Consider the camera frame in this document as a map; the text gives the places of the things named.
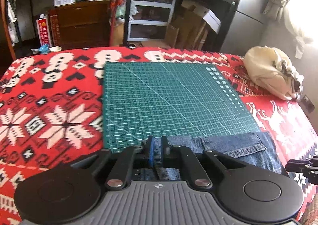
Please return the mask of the red patterned tablecloth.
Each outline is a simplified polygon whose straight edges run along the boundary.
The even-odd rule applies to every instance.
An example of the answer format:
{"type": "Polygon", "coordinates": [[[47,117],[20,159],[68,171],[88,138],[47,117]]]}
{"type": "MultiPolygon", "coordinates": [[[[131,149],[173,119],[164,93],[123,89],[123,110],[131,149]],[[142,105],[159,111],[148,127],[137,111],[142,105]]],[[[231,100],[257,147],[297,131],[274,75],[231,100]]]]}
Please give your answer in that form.
{"type": "Polygon", "coordinates": [[[240,56],[163,48],[72,49],[14,61],[1,78],[1,224],[17,224],[19,182],[102,147],[102,75],[108,62],[214,65],[231,83],[282,163],[317,154],[300,106],[253,84],[240,56]]]}

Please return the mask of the white ceramic pet bowl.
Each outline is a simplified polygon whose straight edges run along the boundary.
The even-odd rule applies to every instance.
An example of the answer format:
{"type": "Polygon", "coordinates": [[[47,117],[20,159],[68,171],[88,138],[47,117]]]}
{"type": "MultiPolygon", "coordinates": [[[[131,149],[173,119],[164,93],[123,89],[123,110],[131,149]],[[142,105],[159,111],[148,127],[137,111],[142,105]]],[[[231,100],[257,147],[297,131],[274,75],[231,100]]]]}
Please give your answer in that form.
{"type": "Polygon", "coordinates": [[[54,46],[49,48],[50,52],[60,52],[62,51],[62,48],[60,46],[54,46]]]}

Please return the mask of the cardboard boxes stack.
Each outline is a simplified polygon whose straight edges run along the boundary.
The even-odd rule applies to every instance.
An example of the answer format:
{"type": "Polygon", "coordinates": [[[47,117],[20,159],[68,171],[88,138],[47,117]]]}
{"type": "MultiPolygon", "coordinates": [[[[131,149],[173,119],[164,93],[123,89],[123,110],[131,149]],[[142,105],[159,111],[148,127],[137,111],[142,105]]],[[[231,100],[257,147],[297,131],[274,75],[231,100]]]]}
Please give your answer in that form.
{"type": "Polygon", "coordinates": [[[165,38],[137,43],[141,43],[143,47],[201,49],[208,32],[211,31],[212,36],[216,36],[221,24],[212,10],[196,1],[176,1],[165,38]]]}

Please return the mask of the white plastic drawer unit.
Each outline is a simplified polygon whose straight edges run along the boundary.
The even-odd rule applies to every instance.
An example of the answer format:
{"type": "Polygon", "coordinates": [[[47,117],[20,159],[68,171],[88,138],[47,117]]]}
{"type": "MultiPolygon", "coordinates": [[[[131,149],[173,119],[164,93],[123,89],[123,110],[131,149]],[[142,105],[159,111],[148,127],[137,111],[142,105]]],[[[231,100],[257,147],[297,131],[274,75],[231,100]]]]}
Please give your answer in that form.
{"type": "Polygon", "coordinates": [[[131,0],[127,41],[163,40],[176,0],[131,0]]]}

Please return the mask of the grey refrigerator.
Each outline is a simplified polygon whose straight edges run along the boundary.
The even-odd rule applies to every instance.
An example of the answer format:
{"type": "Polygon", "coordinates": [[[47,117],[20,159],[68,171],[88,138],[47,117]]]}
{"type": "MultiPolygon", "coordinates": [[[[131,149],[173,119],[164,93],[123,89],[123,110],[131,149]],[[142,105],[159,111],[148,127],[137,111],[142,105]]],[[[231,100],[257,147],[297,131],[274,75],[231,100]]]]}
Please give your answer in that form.
{"type": "Polygon", "coordinates": [[[222,53],[245,55],[257,46],[267,19],[263,11],[268,0],[235,0],[235,14],[220,49],[222,53]]]}

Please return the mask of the red sign board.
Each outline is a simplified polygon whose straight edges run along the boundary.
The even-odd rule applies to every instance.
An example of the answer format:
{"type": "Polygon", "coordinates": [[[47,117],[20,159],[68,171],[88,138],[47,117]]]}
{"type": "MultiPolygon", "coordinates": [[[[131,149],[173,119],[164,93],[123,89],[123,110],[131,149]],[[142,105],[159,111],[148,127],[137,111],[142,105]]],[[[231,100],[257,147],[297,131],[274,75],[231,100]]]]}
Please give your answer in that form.
{"type": "Polygon", "coordinates": [[[52,39],[48,25],[48,18],[44,16],[36,20],[36,27],[39,36],[40,45],[43,46],[45,44],[49,44],[52,46],[52,39]]]}

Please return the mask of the green cutting mat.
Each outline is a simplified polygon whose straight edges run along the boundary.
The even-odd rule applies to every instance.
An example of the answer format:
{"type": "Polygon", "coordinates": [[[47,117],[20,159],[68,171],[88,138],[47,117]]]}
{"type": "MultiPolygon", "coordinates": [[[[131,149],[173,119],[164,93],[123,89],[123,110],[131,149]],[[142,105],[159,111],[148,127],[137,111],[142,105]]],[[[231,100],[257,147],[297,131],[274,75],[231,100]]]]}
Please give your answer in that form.
{"type": "Polygon", "coordinates": [[[149,136],[235,135],[259,126],[214,66],[115,62],[104,67],[104,147],[114,153],[149,136]]]}

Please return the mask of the blue denim shorts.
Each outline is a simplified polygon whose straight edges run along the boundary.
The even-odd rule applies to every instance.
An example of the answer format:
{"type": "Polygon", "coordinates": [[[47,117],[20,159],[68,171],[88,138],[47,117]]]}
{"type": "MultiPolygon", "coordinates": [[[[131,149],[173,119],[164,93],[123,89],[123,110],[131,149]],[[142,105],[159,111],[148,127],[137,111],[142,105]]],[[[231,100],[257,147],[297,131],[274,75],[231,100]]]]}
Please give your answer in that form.
{"type": "MultiPolygon", "coordinates": [[[[167,181],[179,180],[179,171],[161,167],[161,140],[155,138],[155,169],[136,169],[134,180],[167,181]]],[[[215,150],[246,163],[287,176],[287,172],[278,158],[276,146],[268,132],[250,132],[229,136],[207,136],[191,138],[189,136],[170,136],[170,145],[189,147],[194,153],[215,150]]]]}

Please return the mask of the dark wooden drawer cabinet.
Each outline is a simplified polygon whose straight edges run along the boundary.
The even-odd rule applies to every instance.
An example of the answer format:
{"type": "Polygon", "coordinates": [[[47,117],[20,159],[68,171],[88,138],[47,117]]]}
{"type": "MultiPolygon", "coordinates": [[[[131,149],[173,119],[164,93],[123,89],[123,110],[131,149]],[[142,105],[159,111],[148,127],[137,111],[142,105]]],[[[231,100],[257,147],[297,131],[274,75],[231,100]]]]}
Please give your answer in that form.
{"type": "Polygon", "coordinates": [[[109,2],[80,1],[49,11],[53,44],[63,50],[108,46],[109,2]]]}

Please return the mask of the white curtain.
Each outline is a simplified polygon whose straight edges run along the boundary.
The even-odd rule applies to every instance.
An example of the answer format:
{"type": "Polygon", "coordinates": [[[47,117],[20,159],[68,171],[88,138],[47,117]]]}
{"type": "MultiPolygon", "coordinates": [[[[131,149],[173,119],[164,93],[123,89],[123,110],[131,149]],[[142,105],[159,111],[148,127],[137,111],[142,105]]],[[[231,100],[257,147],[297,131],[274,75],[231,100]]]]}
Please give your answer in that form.
{"type": "Polygon", "coordinates": [[[302,58],[308,45],[317,43],[317,0],[268,0],[263,14],[285,23],[296,42],[297,59],[302,58]]]}

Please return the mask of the wall power outlet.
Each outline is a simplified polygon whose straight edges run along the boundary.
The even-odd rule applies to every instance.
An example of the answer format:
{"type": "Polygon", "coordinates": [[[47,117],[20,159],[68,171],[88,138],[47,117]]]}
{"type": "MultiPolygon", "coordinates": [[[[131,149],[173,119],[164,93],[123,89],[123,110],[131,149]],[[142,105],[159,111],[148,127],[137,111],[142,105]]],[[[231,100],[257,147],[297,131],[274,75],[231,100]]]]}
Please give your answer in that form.
{"type": "Polygon", "coordinates": [[[307,95],[300,100],[301,107],[306,113],[310,114],[315,110],[315,106],[307,95]]]}

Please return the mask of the blue ceramic pet bowl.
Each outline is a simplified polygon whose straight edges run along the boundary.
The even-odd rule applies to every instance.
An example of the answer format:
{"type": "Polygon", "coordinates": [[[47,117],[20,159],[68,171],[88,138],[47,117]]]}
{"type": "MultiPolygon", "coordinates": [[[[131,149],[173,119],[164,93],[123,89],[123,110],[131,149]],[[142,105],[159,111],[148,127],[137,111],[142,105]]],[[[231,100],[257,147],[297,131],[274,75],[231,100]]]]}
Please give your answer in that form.
{"type": "Polygon", "coordinates": [[[40,54],[48,54],[50,53],[50,45],[48,43],[42,45],[40,48],[39,48],[39,53],[40,54]]]}

